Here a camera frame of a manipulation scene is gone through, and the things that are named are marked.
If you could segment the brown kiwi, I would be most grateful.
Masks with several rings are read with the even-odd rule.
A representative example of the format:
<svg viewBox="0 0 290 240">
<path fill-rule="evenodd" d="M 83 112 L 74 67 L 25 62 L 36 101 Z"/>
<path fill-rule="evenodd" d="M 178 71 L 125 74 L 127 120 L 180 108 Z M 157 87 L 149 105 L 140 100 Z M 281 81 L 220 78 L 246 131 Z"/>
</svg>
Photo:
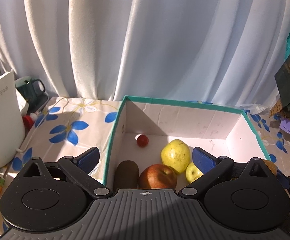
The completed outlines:
<svg viewBox="0 0 290 240">
<path fill-rule="evenodd" d="M 138 165 L 132 160 L 122 161 L 115 171 L 113 191 L 118 189 L 137 189 Z"/>
<path fill-rule="evenodd" d="M 270 160 L 263 159 L 262 161 L 272 171 L 272 173 L 274 174 L 274 176 L 277 176 L 277 166 L 272 161 L 270 161 Z"/>
</svg>

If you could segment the red apple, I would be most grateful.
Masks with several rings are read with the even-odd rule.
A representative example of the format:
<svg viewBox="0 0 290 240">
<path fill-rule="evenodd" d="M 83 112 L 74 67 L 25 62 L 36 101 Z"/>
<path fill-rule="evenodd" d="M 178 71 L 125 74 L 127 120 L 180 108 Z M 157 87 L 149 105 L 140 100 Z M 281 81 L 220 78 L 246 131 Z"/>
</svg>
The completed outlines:
<svg viewBox="0 0 290 240">
<path fill-rule="evenodd" d="M 138 178 L 140 189 L 175 189 L 177 176 L 174 170 L 163 164 L 147 167 Z"/>
</svg>

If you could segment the cherry tomato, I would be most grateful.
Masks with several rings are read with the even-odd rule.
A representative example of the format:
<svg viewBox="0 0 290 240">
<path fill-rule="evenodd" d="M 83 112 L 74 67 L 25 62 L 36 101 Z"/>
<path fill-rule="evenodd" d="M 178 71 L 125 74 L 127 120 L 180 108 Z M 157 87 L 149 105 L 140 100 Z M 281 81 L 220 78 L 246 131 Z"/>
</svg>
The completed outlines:
<svg viewBox="0 0 290 240">
<path fill-rule="evenodd" d="M 141 134 L 137 137 L 136 142 L 139 147 L 146 147 L 149 143 L 149 138 L 146 135 Z"/>
</svg>

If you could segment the small yellow pear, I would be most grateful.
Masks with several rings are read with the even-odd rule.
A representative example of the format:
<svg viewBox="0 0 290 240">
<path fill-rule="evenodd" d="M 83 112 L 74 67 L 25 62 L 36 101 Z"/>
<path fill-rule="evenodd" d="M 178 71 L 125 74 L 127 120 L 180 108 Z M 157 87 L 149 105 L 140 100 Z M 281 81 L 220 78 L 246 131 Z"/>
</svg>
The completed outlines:
<svg viewBox="0 0 290 240">
<path fill-rule="evenodd" d="M 203 173 L 196 167 L 196 165 L 191 162 L 185 171 L 185 177 L 187 182 L 190 184 L 193 181 L 197 180 L 198 178 L 200 178 L 201 176 L 203 176 Z"/>
</svg>

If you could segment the large yellow pear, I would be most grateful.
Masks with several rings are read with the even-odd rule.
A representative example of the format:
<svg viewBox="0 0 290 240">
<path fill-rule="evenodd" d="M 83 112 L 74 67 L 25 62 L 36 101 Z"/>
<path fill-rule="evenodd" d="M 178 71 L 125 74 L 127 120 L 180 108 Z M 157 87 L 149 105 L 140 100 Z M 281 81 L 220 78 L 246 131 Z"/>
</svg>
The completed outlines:
<svg viewBox="0 0 290 240">
<path fill-rule="evenodd" d="M 175 139 L 161 150 L 161 161 L 171 167 L 177 175 L 182 174 L 190 164 L 191 151 L 189 146 Z"/>
</svg>

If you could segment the floral tablecloth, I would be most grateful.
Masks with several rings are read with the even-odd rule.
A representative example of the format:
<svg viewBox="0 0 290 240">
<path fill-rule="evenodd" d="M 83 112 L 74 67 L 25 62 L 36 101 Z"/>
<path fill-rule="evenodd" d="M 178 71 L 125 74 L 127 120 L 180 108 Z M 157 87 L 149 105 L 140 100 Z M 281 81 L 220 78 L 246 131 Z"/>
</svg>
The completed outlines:
<svg viewBox="0 0 290 240">
<path fill-rule="evenodd" d="M 82 120 L 48 132 L 53 144 L 75 144 L 81 135 L 109 141 L 111 133 Z M 1 238 L 290 239 L 290 178 L 274 176 L 262 160 L 234 161 L 232 178 L 204 196 L 180 196 L 189 185 L 181 178 L 175 189 L 109 188 L 111 197 L 92 199 L 57 161 L 34 153 L 0 200 L 9 226 Z"/>
</svg>

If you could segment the small red object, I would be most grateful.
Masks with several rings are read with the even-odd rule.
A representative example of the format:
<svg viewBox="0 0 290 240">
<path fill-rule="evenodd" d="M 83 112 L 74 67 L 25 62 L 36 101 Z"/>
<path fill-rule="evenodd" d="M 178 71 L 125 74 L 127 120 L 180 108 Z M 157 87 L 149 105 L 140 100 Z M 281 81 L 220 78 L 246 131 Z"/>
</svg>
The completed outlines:
<svg viewBox="0 0 290 240">
<path fill-rule="evenodd" d="M 32 126 L 34 125 L 35 121 L 29 116 L 29 115 L 24 115 L 22 117 L 23 123 L 25 128 L 29 131 Z"/>
</svg>

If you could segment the teal cardboard box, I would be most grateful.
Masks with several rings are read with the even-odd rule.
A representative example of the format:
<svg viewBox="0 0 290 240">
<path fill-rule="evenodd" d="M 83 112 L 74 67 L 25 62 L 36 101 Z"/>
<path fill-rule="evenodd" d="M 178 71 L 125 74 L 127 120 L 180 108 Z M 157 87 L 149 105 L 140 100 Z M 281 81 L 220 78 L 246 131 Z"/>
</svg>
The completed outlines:
<svg viewBox="0 0 290 240">
<path fill-rule="evenodd" d="M 136 139 L 149 138 L 146 147 Z M 219 157 L 225 155 L 238 163 L 252 157 L 269 159 L 262 140 L 245 111 L 198 102 L 125 96 L 116 114 L 110 135 L 103 184 L 113 188 L 117 166 L 134 161 L 142 172 L 161 162 L 161 150 L 180 139 L 191 150 L 200 147 Z"/>
</svg>

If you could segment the white appliance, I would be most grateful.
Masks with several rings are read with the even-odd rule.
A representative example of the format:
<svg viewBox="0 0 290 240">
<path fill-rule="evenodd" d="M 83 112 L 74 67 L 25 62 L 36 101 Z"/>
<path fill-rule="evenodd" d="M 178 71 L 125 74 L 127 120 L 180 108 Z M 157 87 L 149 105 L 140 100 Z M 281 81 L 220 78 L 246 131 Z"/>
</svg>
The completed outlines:
<svg viewBox="0 0 290 240">
<path fill-rule="evenodd" d="M 14 75 L 0 76 L 0 168 L 15 156 L 25 138 L 25 127 L 19 110 Z"/>
</svg>

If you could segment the dark green mug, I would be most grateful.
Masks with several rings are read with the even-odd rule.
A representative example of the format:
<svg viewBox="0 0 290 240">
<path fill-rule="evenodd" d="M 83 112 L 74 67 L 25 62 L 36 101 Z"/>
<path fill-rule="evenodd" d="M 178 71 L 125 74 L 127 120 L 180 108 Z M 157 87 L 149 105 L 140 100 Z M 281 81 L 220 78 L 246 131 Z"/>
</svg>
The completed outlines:
<svg viewBox="0 0 290 240">
<path fill-rule="evenodd" d="M 24 76 L 14 81 L 16 89 L 29 104 L 27 114 L 41 111 L 49 101 L 43 82 L 30 76 Z"/>
</svg>

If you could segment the white curtain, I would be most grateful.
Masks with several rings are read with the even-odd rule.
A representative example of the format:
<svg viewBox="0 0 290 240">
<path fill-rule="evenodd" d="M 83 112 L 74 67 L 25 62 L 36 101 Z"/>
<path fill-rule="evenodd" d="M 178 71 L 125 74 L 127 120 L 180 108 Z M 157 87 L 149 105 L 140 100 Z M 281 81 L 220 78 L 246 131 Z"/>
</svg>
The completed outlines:
<svg viewBox="0 0 290 240">
<path fill-rule="evenodd" d="M 0 67 L 48 94 L 271 105 L 290 0 L 0 0 Z"/>
</svg>

